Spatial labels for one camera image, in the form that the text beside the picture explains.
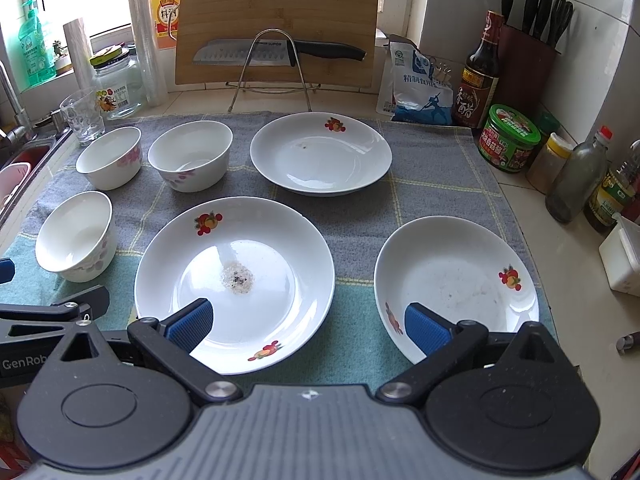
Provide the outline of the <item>white bowl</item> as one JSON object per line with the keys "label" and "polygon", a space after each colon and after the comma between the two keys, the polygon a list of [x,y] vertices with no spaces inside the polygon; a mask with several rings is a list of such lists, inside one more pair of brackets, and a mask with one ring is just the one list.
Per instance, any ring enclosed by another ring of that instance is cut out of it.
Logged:
{"label": "white bowl", "polygon": [[141,130],[133,126],[105,133],[80,154],[76,170],[99,191],[120,188],[141,169],[141,137]]}
{"label": "white bowl", "polygon": [[57,206],[36,239],[38,264],[63,280],[85,283],[112,262],[117,235],[111,200],[98,191],[76,194]]}
{"label": "white bowl", "polygon": [[152,143],[148,161],[172,190],[201,192],[228,171],[232,142],[232,130],[222,122],[186,122]]}

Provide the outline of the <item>white plate with stain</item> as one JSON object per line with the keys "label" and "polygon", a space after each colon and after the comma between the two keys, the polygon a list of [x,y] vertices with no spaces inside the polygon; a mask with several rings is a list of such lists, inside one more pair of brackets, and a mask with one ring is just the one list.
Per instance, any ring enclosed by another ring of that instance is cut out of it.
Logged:
{"label": "white plate with stain", "polygon": [[329,246],[308,219],[274,200],[235,196],[195,206],[153,237],[134,304],[142,318],[161,320],[207,299],[213,326],[191,354],[221,375],[243,375],[310,341],[334,288]]}

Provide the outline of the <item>white plate back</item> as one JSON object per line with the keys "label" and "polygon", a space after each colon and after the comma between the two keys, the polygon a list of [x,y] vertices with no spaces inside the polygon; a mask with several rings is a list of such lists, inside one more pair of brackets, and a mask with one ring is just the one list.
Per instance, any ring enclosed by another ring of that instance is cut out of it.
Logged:
{"label": "white plate back", "polygon": [[286,115],[260,128],[250,160],[271,183],[308,196],[334,197],[378,182],[392,150],[371,126],[337,113]]}

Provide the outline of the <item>red basin in sink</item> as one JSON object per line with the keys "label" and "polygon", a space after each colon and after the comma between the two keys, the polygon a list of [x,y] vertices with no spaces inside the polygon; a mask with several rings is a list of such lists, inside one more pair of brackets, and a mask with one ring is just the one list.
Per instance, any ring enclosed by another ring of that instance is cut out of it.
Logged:
{"label": "red basin in sink", "polygon": [[1,169],[1,211],[9,207],[50,149],[48,144],[25,148]]}

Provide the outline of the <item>grey green checked cloth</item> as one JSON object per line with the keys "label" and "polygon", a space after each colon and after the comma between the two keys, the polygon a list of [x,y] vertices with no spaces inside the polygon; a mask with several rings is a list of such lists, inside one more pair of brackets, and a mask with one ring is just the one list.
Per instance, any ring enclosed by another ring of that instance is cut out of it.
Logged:
{"label": "grey green checked cloth", "polygon": [[403,223],[431,214],[471,220],[502,237],[522,260],[529,259],[520,226],[470,130],[380,122],[378,132],[393,155],[388,175],[354,194],[312,198],[279,190],[250,162],[250,140],[270,119],[268,112],[224,116],[234,135],[230,167],[203,193],[177,193],[150,167],[111,192],[118,247],[99,277],[110,294],[110,306],[98,322],[102,330],[122,330],[134,318],[134,276],[153,236],[177,214],[222,196],[271,198],[299,211],[326,238],[337,277],[333,304],[318,334],[294,356],[243,376],[243,387],[278,382],[376,388],[408,367],[378,317],[372,281],[378,252]]}

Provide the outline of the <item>steel sink faucet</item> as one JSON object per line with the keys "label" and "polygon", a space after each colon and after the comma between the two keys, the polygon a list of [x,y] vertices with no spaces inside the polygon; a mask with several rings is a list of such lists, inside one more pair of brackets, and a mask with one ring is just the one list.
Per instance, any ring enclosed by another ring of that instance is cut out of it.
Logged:
{"label": "steel sink faucet", "polygon": [[23,141],[30,141],[34,137],[32,122],[26,108],[21,104],[6,72],[6,66],[0,62],[1,84],[13,110],[15,127],[9,132],[1,131],[2,148],[15,148]]}

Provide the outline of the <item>white plastic seasoning box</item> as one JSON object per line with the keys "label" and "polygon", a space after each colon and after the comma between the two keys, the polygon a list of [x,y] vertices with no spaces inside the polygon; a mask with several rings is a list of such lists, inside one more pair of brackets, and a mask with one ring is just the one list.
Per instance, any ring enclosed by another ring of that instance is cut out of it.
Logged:
{"label": "white plastic seasoning box", "polygon": [[638,224],[613,214],[616,221],[611,233],[599,246],[610,289],[640,296],[640,230]]}

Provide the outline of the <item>yellow lid spice jar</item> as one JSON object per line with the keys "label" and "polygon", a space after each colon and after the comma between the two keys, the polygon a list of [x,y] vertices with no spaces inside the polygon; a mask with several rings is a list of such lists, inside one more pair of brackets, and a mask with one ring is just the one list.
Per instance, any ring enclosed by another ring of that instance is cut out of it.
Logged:
{"label": "yellow lid spice jar", "polygon": [[552,132],[526,172],[529,184],[538,192],[547,194],[574,147],[574,144]]}

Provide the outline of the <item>glass jar with lid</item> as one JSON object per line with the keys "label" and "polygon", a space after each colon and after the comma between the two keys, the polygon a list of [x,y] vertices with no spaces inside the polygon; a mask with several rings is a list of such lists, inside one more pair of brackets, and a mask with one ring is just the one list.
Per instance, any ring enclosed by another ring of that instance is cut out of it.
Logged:
{"label": "glass jar with lid", "polygon": [[96,102],[107,120],[137,113],[146,104],[145,88],[135,50],[112,44],[90,58],[96,74]]}

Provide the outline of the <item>green lid sauce jar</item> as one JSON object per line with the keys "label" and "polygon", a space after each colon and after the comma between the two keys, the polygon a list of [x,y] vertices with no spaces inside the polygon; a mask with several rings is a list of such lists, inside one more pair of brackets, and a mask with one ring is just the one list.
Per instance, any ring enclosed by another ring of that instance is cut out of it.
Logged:
{"label": "green lid sauce jar", "polygon": [[528,118],[512,107],[494,104],[478,138],[478,150],[492,166],[517,174],[540,141],[538,128]]}

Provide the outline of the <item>clear glass bottle red cap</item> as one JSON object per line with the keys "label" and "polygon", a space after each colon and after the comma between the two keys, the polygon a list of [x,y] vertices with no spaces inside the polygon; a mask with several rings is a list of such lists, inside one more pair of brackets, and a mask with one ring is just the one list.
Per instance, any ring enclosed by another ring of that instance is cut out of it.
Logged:
{"label": "clear glass bottle red cap", "polygon": [[546,196],[546,208],[554,220],[569,224],[584,208],[608,168],[606,151],[612,139],[613,131],[602,126],[574,148]]}

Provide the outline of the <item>yellow label oil bottle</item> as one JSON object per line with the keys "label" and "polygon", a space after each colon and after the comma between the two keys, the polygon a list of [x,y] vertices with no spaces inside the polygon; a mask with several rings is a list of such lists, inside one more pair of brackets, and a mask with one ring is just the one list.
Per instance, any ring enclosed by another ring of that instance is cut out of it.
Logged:
{"label": "yellow label oil bottle", "polygon": [[587,200],[584,214],[593,229],[607,233],[616,221],[613,214],[622,212],[636,194],[636,181],[639,177],[639,145],[635,140],[631,144],[620,166],[606,170],[603,180]]}

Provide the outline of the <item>white blue salt bag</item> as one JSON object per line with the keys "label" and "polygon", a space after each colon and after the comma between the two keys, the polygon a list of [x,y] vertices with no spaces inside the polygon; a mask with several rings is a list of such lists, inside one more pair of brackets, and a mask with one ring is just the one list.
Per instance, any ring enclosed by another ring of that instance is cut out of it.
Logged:
{"label": "white blue salt bag", "polygon": [[446,64],[428,58],[407,38],[386,40],[376,111],[393,122],[451,126],[454,90]]}

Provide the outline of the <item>dark vinegar bottle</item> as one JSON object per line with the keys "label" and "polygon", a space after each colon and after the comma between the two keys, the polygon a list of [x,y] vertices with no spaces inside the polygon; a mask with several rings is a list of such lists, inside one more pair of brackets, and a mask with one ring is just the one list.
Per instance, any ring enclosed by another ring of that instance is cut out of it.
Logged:
{"label": "dark vinegar bottle", "polygon": [[486,13],[485,27],[477,49],[466,59],[452,117],[457,125],[478,128],[483,125],[499,80],[499,39],[503,16]]}

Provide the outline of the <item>dark red knife block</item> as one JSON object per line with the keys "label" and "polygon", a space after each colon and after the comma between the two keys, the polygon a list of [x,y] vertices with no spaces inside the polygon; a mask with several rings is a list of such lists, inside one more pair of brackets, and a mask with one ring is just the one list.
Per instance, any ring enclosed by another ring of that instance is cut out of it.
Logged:
{"label": "dark red knife block", "polygon": [[518,27],[503,24],[495,101],[532,118],[558,55],[556,45],[573,18],[570,0],[525,0]]}

